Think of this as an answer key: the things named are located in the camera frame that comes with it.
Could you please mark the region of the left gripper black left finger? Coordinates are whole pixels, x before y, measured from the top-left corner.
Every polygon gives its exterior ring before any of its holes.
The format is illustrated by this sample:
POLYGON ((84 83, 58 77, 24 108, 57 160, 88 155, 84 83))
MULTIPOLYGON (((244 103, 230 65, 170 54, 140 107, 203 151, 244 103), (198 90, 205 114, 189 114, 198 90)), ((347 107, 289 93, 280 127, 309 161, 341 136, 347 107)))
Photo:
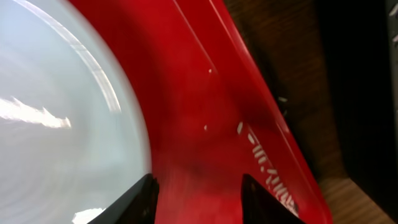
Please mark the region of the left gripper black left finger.
POLYGON ((154 224, 159 183, 146 174, 88 224, 154 224))

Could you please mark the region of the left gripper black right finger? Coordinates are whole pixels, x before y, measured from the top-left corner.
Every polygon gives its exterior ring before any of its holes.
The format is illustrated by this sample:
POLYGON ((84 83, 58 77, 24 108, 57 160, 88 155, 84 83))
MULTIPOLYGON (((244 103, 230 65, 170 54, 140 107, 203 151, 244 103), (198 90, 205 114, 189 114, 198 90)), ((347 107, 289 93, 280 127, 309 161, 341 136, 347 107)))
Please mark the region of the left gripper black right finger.
POLYGON ((241 183, 243 224, 304 224, 251 175, 241 183))

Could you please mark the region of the light blue plate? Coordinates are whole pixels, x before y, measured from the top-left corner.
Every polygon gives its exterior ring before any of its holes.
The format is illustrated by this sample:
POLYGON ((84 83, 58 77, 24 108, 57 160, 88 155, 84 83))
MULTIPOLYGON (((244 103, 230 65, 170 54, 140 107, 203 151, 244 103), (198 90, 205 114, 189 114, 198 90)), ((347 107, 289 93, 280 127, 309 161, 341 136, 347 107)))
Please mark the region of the light blue plate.
POLYGON ((1 1, 1 222, 88 223, 151 171, 126 74, 66 1, 1 1))

